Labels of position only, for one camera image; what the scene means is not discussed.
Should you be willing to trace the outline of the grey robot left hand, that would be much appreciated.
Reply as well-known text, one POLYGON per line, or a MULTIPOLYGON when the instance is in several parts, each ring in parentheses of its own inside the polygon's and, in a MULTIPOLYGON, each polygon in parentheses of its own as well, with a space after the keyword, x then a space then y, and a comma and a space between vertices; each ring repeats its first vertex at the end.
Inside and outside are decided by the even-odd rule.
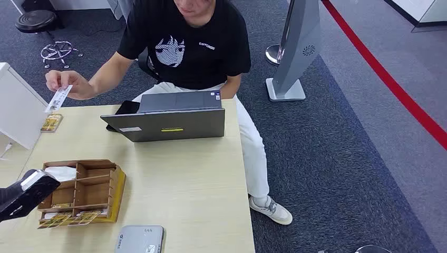
POLYGON ((1 188, 1 222, 27 216, 60 184, 41 170, 30 170, 21 180, 1 188))

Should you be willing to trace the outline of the seated person's right hand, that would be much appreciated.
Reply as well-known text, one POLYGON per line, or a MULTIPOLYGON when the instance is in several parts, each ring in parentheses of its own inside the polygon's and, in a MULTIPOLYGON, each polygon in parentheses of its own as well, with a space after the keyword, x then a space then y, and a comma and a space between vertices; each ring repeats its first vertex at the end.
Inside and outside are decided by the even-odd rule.
POLYGON ((97 96, 94 87, 76 71, 50 70, 45 74, 46 86, 56 92, 72 86, 68 97, 75 100, 88 100, 97 96))

